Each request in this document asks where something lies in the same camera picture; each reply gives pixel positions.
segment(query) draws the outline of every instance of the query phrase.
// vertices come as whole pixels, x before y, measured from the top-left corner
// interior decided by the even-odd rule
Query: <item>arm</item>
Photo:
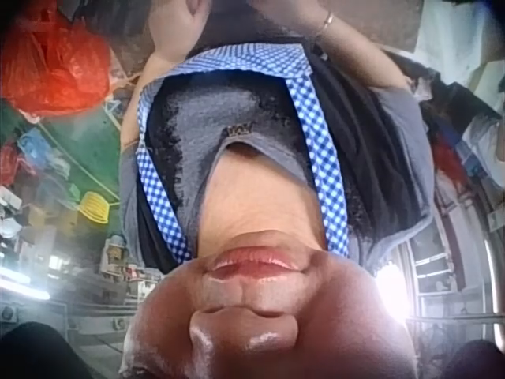
[[[139,141],[137,110],[140,94],[152,81],[184,62],[194,48],[207,23],[211,0],[201,0],[190,9],[187,0],[154,0],[149,28],[155,52],[140,75],[121,127],[121,151]]]
[[[328,11],[318,0],[249,0],[252,6],[277,24],[307,38],[321,31]],[[367,87],[405,88],[402,71],[368,38],[335,17],[320,36],[320,45],[347,73]]]
[[[156,78],[172,70],[178,63],[169,62],[158,55],[153,54],[149,57],[148,62],[144,67],[142,75],[140,75],[135,91],[133,91],[132,99],[129,102],[128,109],[125,112],[123,123],[121,126],[121,152],[124,152],[129,146],[138,143],[139,141],[139,125],[137,122],[137,110],[140,100],[140,94],[146,85],[154,81]]]

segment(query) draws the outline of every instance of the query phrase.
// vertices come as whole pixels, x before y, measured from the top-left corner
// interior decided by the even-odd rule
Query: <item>bracelet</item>
[[[328,26],[333,24],[334,19],[335,19],[335,15],[333,14],[333,12],[331,12],[329,10],[326,20],[324,20],[323,26],[321,27],[321,29],[317,32],[316,36],[314,37],[314,44],[319,42],[319,40],[323,36],[324,31],[328,28]]]

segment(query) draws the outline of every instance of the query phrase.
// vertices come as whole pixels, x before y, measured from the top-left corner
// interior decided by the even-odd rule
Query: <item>blue checkered strap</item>
[[[246,43],[205,51],[150,83],[141,94],[138,110],[140,143],[137,150],[140,180],[158,228],[178,263],[193,258],[186,237],[145,145],[151,105],[166,77],[217,70],[253,71],[286,81],[301,121],[320,200],[328,249],[348,257],[346,199],[337,151],[310,75],[312,69],[300,44]]]

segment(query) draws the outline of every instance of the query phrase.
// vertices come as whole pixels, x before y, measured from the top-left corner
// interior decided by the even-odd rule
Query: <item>light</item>
[[[486,254],[488,255],[489,263],[489,273],[491,276],[491,297],[492,297],[492,311],[493,313],[499,312],[499,297],[498,297],[498,283],[496,282],[496,272],[495,272],[495,261],[492,256],[491,249],[489,248],[489,242],[487,239],[484,240],[486,247]],[[493,325],[493,331],[495,333],[495,343],[496,346],[501,350],[505,351],[505,341],[503,340],[502,328],[499,324]]]
[[[389,264],[379,270],[376,276],[380,297],[389,314],[401,324],[406,324],[409,316],[409,295],[405,277],[397,265]]]
[[[9,270],[5,267],[0,267],[0,276],[4,276],[5,278],[9,278],[21,284],[30,284],[32,281],[29,276],[21,274],[20,272]]]
[[[4,279],[0,279],[0,287],[30,298],[37,298],[38,300],[49,300],[51,298],[51,296],[45,291],[36,290],[35,288],[30,288],[19,283],[9,282]]]
[[[60,257],[57,257],[55,255],[51,255],[49,258],[49,268],[52,268],[53,270],[61,270],[63,266],[63,260]]]

